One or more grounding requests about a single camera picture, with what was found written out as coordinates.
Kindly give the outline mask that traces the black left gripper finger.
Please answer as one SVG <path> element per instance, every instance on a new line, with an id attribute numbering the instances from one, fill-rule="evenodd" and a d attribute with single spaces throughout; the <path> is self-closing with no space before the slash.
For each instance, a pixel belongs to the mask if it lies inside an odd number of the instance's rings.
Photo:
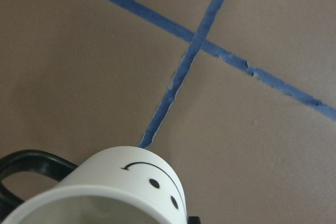
<path id="1" fill-rule="evenodd" d="M 201 224 L 201 220 L 198 216 L 189 216 L 187 223 L 188 224 Z"/>

